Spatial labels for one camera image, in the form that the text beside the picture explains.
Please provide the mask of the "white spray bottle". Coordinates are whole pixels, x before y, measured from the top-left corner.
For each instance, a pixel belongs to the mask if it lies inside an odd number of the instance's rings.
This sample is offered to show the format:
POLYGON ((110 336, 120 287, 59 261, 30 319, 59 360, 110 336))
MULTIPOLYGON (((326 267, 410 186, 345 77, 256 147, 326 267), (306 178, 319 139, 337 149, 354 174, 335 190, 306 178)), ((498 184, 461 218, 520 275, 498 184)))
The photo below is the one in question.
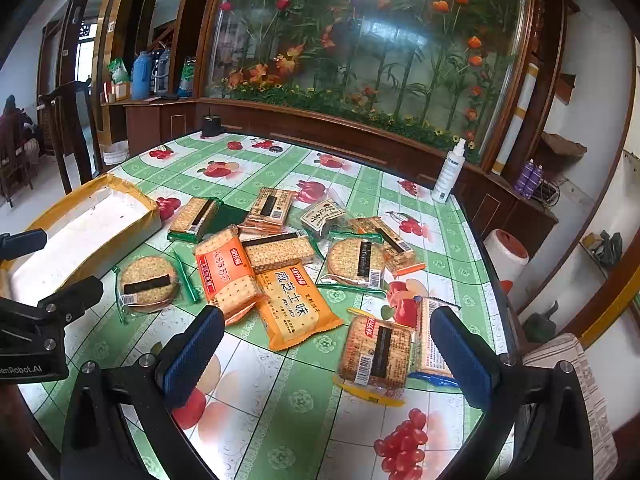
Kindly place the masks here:
POLYGON ((465 140, 460 139, 454 148, 447 153, 442 169, 436 179, 432 191, 432 199, 437 203, 445 203, 449 197, 465 163, 465 140))

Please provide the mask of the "clear square cracker pack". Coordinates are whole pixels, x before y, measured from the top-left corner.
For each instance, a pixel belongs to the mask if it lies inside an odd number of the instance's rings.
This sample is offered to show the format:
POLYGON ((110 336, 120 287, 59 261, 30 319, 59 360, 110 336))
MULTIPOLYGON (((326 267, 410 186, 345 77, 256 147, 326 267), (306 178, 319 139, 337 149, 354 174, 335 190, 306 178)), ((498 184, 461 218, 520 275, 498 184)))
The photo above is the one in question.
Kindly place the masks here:
POLYGON ((242 246, 257 274, 290 264, 312 263, 317 257, 308 235, 298 231, 244 240, 242 246))

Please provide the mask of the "green snack bag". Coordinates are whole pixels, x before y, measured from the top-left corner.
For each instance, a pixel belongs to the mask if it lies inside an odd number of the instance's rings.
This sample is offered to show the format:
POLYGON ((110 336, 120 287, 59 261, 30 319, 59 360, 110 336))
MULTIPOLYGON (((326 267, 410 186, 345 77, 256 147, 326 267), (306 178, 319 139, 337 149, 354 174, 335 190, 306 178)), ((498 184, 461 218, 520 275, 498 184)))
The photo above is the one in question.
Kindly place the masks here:
POLYGON ((113 84, 124 84, 130 81, 128 70, 121 58, 113 58, 107 65, 113 84))

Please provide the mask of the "yellow white storage box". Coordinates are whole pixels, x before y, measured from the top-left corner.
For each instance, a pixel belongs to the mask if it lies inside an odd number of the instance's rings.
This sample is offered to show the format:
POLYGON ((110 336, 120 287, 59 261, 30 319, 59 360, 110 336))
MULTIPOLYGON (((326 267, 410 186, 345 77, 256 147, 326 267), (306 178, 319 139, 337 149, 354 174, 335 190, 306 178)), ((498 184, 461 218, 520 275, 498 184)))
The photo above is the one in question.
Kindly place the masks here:
POLYGON ((155 200, 132 183, 104 174, 32 222, 32 230, 47 234, 47 244, 2 263, 1 296, 33 307, 88 276, 102 278, 161 226, 155 200))

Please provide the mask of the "orange cracker stack pack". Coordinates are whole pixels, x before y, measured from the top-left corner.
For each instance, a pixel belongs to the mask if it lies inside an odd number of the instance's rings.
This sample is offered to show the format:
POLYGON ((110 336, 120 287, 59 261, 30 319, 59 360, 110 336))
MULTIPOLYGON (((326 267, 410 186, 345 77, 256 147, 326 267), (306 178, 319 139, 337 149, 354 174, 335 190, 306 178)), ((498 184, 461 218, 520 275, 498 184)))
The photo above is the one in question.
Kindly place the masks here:
POLYGON ((239 229, 259 235, 282 233, 295 195, 294 191, 280 188, 261 188, 239 229))

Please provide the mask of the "yellow cheese cracker pack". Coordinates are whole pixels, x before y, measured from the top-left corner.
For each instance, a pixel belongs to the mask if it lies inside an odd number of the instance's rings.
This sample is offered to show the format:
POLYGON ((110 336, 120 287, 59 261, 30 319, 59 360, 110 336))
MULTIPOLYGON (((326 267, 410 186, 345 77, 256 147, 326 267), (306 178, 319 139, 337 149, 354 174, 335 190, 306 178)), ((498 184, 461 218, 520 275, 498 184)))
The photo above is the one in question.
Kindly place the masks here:
POLYGON ((303 263, 262 272, 257 281, 264 296, 256 308, 272 351, 288 350, 315 334, 344 324, 326 303, 303 263))

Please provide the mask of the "purple bottles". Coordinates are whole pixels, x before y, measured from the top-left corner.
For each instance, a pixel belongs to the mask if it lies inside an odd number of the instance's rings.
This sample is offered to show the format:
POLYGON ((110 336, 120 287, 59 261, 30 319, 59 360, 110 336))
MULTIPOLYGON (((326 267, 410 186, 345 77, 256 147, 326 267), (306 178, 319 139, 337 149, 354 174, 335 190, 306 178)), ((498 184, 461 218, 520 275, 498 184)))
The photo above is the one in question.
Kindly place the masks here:
POLYGON ((536 165, 533 159, 529 159, 514 184, 514 191, 524 198, 531 198, 540 185, 543 176, 542 166, 536 165))

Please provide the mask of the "black round cap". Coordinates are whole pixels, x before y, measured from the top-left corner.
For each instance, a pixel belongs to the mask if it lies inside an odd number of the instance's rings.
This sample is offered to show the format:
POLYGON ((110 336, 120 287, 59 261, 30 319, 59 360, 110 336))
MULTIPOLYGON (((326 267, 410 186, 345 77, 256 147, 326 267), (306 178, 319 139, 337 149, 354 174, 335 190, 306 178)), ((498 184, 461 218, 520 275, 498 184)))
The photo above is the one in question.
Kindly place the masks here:
POLYGON ((217 115, 205 115, 202 118, 202 137, 213 138, 224 133, 224 127, 221 125, 221 118, 217 115))

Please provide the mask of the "blue edged cracker pack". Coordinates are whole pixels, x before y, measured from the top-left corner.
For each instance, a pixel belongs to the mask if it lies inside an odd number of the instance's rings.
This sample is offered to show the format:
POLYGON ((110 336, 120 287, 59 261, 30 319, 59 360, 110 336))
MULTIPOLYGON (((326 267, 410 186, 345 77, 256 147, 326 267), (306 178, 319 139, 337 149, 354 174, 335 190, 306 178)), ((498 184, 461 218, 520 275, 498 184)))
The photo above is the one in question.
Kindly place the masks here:
POLYGON ((416 331, 413 337, 409 377, 424 380, 434 386, 457 388, 444 358, 437 349, 431 334, 431 317, 439 307, 448 307, 460 315, 460 307, 435 297, 422 297, 416 314, 416 331))

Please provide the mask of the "dark wooden chair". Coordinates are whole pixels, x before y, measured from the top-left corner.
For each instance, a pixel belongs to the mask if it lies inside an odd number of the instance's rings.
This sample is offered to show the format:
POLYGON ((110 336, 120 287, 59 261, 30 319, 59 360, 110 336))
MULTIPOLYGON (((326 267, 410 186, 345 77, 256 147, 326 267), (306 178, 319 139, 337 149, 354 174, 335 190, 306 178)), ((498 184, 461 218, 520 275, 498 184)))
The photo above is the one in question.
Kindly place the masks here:
POLYGON ((43 107, 49 119, 54 157, 66 195, 72 192, 72 184, 65 163, 66 145, 70 148, 70 154, 74 155, 81 184, 85 184, 104 173, 104 162, 100 150, 96 118, 94 118, 92 110, 90 90, 91 79, 88 78, 86 81, 66 82, 51 93, 38 96, 38 104, 43 107), (91 148, 88 148, 84 129, 80 123, 77 106, 78 94, 84 98, 87 110, 91 148))

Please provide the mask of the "green edged cracker pack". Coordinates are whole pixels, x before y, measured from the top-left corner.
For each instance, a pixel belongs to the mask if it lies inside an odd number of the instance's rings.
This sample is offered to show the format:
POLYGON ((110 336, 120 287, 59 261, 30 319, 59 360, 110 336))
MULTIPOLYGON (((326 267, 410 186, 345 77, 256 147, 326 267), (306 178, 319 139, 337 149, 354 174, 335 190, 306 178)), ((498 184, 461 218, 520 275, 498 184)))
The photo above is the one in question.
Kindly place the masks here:
POLYGON ((167 232, 168 240, 198 244, 222 205, 217 197, 192 197, 167 232))

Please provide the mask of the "floral glass display panel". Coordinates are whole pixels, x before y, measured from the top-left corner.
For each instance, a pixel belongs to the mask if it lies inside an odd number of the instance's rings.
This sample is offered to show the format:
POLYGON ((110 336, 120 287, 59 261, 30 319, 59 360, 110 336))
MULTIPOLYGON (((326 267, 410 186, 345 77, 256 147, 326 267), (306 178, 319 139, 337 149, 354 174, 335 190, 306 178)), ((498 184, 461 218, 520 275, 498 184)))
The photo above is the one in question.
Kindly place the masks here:
POLYGON ((478 162, 525 0, 217 0, 204 96, 360 122, 478 162))

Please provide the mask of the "white red bucket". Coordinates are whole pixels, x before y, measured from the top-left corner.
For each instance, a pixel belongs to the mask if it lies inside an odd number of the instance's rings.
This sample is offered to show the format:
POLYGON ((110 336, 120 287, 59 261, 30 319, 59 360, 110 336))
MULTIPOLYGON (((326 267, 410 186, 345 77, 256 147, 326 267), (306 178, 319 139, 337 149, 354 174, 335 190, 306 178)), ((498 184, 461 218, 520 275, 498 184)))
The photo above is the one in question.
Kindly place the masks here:
POLYGON ((527 266, 528 252, 516 237, 500 229, 491 231, 484 245, 501 288, 507 294, 527 266))

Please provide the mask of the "orange edged cracker pack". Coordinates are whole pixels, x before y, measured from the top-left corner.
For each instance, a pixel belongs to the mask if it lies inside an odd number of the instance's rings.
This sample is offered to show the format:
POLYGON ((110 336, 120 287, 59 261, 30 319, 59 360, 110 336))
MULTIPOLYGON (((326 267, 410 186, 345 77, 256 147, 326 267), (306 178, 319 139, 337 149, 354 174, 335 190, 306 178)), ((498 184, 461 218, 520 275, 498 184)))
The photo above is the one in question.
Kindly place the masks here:
POLYGON ((394 278, 426 269, 425 262, 418 258, 413 248, 380 217, 355 218, 349 220, 348 225, 355 233, 382 237, 386 268, 394 278))

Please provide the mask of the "wooden sideboard cabinet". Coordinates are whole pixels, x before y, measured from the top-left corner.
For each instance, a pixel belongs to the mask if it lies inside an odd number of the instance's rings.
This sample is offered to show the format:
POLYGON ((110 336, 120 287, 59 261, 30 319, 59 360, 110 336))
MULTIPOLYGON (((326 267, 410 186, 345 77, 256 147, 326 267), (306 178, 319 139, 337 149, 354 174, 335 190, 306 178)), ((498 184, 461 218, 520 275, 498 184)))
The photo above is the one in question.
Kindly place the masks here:
POLYGON ((101 104, 99 139, 106 144, 127 141, 136 156, 198 130, 196 102, 191 99, 120 100, 101 104))

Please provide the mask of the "seated person in red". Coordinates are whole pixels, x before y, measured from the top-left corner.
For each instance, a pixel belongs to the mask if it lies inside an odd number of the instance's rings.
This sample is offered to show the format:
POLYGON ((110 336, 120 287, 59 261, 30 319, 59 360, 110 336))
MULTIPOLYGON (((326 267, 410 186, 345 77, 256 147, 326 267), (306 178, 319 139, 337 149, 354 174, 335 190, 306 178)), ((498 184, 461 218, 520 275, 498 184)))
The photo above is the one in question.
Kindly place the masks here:
POLYGON ((18 108, 15 96, 10 94, 4 103, 1 114, 1 160, 8 160, 9 151, 6 141, 11 139, 19 153, 25 153, 29 166, 35 169, 40 156, 40 141, 36 127, 22 108, 18 108))

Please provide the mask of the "dark green snack packet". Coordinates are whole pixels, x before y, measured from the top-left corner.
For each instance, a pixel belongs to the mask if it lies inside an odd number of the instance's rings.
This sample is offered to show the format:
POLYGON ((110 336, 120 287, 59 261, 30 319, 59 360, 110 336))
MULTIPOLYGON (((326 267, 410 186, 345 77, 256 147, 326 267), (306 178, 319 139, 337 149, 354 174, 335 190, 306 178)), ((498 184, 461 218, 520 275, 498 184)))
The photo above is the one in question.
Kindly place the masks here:
POLYGON ((210 220, 207 233, 215 234, 221 230, 227 229, 232 224, 238 226, 242 224, 247 216, 247 211, 236 208, 235 206, 221 203, 218 207, 213 219, 210 220))

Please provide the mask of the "blue thermos jug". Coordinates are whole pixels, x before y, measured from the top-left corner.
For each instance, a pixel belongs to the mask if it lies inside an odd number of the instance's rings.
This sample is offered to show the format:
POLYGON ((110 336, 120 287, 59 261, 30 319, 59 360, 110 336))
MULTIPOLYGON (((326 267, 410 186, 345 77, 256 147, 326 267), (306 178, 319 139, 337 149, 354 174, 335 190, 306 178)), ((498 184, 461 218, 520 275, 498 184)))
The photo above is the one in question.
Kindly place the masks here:
POLYGON ((152 56, 148 51, 142 51, 132 66, 131 97, 134 100, 144 100, 151 92, 152 56))

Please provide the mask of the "preserved plum clear bag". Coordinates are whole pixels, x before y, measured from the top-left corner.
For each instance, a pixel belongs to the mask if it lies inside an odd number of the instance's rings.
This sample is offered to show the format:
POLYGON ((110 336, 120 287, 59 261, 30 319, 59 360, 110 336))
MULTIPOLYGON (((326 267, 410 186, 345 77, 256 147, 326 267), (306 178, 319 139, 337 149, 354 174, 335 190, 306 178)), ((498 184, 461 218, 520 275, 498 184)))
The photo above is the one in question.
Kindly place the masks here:
POLYGON ((346 210, 335 200, 326 198, 306 208, 300 216, 300 223, 311 236, 320 240, 345 218, 346 210))

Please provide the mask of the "orange soda cracker pack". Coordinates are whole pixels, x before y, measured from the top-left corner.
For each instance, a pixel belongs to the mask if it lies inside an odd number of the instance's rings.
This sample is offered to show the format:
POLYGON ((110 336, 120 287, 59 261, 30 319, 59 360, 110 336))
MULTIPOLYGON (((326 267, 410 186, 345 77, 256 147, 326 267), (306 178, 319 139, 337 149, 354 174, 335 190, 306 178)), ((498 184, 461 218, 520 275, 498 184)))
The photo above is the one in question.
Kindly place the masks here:
POLYGON ((239 322, 264 296, 235 224, 193 249, 207 303, 224 315, 227 326, 239 322))

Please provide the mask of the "yellow edged cracker pack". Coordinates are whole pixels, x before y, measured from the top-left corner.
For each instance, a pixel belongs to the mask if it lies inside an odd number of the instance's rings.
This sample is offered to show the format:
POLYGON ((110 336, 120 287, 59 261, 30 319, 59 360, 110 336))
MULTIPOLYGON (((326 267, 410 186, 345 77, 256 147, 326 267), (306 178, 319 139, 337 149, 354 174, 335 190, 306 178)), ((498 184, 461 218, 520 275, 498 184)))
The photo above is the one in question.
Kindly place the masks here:
POLYGON ((352 396, 385 406, 403 406, 413 331, 371 315, 353 314, 334 385, 352 396))

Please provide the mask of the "round cracker pack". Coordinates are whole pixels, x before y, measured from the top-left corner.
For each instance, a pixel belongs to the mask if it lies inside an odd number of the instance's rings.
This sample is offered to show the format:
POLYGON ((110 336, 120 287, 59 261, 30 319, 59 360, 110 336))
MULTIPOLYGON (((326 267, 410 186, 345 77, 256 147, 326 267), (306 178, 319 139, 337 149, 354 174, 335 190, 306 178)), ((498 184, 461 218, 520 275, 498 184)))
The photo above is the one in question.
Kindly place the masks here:
POLYGON ((378 234, 330 231, 319 288, 380 296, 385 292, 383 240, 378 234))
POLYGON ((172 261, 162 256, 132 260, 115 266, 115 298, 120 322, 163 310, 178 295, 180 278, 172 261))

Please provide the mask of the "clear water jug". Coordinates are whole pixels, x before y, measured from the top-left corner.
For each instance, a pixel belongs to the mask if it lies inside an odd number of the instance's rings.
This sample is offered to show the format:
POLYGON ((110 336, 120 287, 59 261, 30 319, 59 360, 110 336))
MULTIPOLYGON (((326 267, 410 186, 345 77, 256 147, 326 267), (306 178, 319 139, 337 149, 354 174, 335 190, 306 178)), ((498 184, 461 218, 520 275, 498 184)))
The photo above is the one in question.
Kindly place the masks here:
POLYGON ((170 64, 170 50, 164 49, 157 57, 152 70, 152 90, 154 94, 166 94, 168 91, 168 77, 170 64))

